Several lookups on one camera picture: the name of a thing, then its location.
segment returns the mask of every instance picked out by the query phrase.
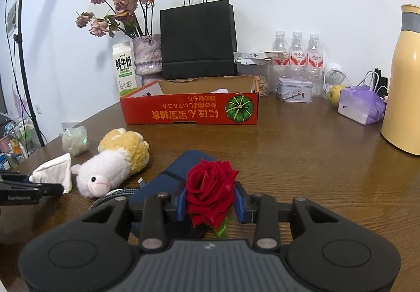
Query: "plush toy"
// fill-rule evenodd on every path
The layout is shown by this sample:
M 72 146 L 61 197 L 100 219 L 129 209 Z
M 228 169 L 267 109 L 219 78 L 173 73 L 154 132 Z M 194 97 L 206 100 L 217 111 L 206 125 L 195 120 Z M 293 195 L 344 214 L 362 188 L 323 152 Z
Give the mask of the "plush toy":
M 98 146 L 99 154 L 71 167 L 79 192 L 86 198 L 102 197 L 149 162 L 149 144 L 140 133 L 114 129 Z

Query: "yellow fuzzy fabric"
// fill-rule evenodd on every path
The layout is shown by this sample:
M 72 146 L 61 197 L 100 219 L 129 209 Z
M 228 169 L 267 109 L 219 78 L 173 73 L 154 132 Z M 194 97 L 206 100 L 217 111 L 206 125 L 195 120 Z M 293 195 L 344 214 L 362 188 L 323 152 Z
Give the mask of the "yellow fuzzy fabric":
M 149 144 L 138 133 L 114 129 L 105 135 L 98 147 L 99 152 L 119 149 L 127 152 L 127 159 L 131 163 L 130 175 L 138 173 L 149 161 Z

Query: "red rose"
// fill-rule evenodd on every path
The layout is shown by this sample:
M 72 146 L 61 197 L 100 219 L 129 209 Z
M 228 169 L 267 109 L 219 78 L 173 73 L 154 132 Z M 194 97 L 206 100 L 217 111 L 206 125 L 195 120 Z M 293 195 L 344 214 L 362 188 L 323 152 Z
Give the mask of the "red rose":
M 235 200 L 234 182 L 239 171 L 228 161 L 207 162 L 193 166 L 186 181 L 187 212 L 196 227 L 205 223 L 218 230 Z

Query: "light stand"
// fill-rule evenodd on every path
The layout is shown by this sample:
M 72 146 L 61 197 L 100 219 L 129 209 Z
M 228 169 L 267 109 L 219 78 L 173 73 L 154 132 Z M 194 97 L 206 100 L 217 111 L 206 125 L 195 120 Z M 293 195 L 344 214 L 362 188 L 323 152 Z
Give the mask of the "light stand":
M 27 102 L 28 102 L 29 114 L 30 114 L 32 123 L 34 124 L 35 132 L 39 139 L 39 144 L 41 145 L 41 147 L 43 147 L 45 146 L 45 143 L 41 135 L 41 130 L 39 129 L 38 122 L 36 120 L 34 108 L 32 106 L 31 96 L 29 94 L 29 88 L 28 88 L 28 79 L 26 76 L 25 63 L 24 63 L 24 50 L 22 46 L 22 0 L 19 0 L 19 4 L 18 4 L 18 33 L 14 37 L 15 37 L 16 43 L 18 44 L 20 72 L 22 74 L 22 82 L 24 84 L 24 91 L 27 98 Z

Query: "navy blue case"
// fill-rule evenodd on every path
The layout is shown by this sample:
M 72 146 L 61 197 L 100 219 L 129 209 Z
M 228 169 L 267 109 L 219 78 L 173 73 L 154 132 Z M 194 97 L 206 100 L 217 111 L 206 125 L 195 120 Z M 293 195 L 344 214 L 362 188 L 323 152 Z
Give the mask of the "navy blue case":
M 182 180 L 186 181 L 190 169 L 201 162 L 215 161 L 216 159 L 198 150 L 188 150 L 179 156 L 171 165 L 169 165 L 162 173 L 152 179 L 138 193 L 129 197 L 129 203 L 144 203 L 146 198 L 157 193 L 175 193 Z M 182 239 L 201 239 L 207 231 L 207 226 L 192 227 L 192 223 L 188 215 L 185 215 L 183 222 L 166 224 L 165 231 L 167 238 Z M 132 233 L 139 237 L 140 224 L 132 224 Z

